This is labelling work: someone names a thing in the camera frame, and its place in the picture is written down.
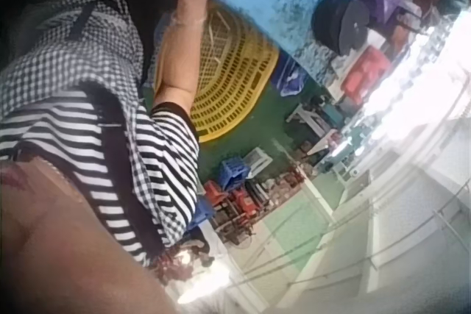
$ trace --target yellow basket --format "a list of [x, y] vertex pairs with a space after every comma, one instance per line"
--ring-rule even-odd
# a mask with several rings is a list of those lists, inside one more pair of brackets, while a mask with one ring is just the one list
[[[201, 46], [198, 93], [191, 109], [201, 142], [229, 132], [250, 113], [277, 59], [278, 48], [252, 25], [222, 7], [210, 7]], [[160, 81], [161, 70], [157, 70], [156, 91]]]

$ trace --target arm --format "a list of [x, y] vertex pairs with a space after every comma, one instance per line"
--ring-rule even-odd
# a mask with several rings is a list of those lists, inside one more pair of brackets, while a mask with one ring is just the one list
[[166, 33], [163, 81], [154, 105], [174, 102], [190, 113], [199, 77], [199, 56], [208, 0], [178, 0]]

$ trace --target skin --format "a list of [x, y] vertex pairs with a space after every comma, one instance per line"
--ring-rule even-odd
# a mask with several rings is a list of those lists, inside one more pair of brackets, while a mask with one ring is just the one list
[[177, 103], [189, 114], [198, 87], [202, 19], [208, 0], [178, 0], [175, 22], [170, 26], [163, 48], [163, 81], [154, 104]]
[[[155, 103], [188, 113], [207, 0], [178, 0]], [[164, 289], [99, 223], [83, 195], [39, 157], [0, 163], [1, 284], [23, 313], [175, 313]]]

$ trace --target blue plastic crate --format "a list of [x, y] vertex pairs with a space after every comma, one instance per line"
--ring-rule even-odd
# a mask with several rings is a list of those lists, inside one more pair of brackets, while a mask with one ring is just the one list
[[218, 184], [223, 191], [230, 191], [244, 184], [249, 176], [250, 167], [240, 157], [233, 157], [221, 162]]
[[193, 229], [202, 222], [213, 217], [216, 211], [214, 210], [211, 203], [206, 199], [205, 196], [198, 196], [198, 203], [196, 204], [196, 209], [193, 218], [191, 219], [190, 224], [188, 225], [188, 230]]

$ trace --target gingham shirt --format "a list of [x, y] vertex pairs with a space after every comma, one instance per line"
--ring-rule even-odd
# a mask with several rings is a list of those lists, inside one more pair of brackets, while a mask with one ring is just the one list
[[12, 33], [13, 57], [0, 74], [0, 159], [27, 140], [74, 165], [103, 203], [99, 217], [146, 265], [107, 175], [95, 107], [78, 85], [94, 82], [118, 98], [134, 194], [165, 246], [182, 237], [194, 214], [199, 147], [188, 117], [169, 109], [149, 117], [138, 97], [142, 45], [126, 0], [41, 0], [24, 10]]

